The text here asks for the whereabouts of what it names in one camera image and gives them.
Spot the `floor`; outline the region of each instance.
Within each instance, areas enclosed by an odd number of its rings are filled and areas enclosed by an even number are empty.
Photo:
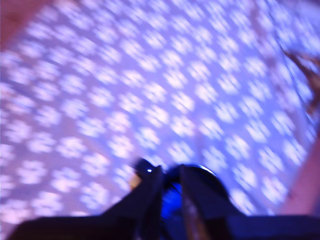
[[[43,4],[49,0],[2,1],[1,7],[1,46],[2,51],[10,39],[23,28]],[[320,216],[320,134],[309,153],[305,166],[283,204],[280,214],[314,214]]]

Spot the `patterned fabric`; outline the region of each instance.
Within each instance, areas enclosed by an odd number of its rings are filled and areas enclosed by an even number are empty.
[[[137,157],[202,164],[244,213],[276,212],[315,137],[277,42],[320,54],[319,31],[275,0],[47,5],[1,55],[2,236],[104,211]]]

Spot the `purple fabric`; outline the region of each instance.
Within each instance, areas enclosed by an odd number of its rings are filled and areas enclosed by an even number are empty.
[[[277,42],[319,54],[314,25],[274,0],[44,7],[1,54],[2,236],[104,211],[137,157],[202,164],[245,214],[277,212],[315,137]]]

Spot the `black plastic object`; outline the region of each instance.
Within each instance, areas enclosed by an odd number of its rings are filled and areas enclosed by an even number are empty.
[[[197,164],[185,164],[187,168],[191,168],[213,191],[221,195],[226,200],[229,200],[229,194],[221,180],[208,168]],[[164,192],[173,186],[173,184],[180,183],[180,167],[177,165],[169,169],[164,176]],[[134,166],[135,173],[144,179],[155,168],[149,161],[140,158]]]

